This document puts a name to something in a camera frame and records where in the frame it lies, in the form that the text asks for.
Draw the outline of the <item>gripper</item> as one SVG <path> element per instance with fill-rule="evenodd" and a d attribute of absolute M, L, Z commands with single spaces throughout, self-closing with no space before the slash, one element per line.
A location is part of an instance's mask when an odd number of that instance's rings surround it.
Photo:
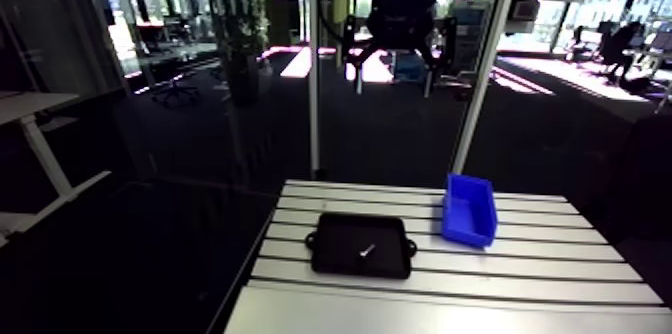
<path fill-rule="evenodd" d="M 372 0 L 366 26 L 368 39 L 355 39 L 357 17 L 346 17 L 342 47 L 343 61 L 360 69 L 380 49 L 416 49 L 431 71 L 452 66 L 455 58 L 457 19 L 447 17 L 440 23 L 443 37 L 440 53 L 432 53 L 430 36 L 435 30 L 430 0 Z"/>

